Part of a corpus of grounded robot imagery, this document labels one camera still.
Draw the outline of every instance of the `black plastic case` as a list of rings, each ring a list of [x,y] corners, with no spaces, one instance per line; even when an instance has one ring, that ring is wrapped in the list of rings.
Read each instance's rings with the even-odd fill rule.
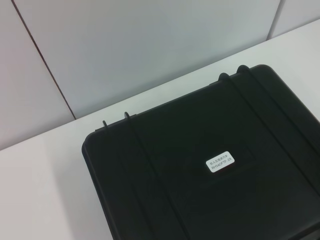
[[[320,124],[266,65],[127,114],[82,153],[115,240],[320,237]]]

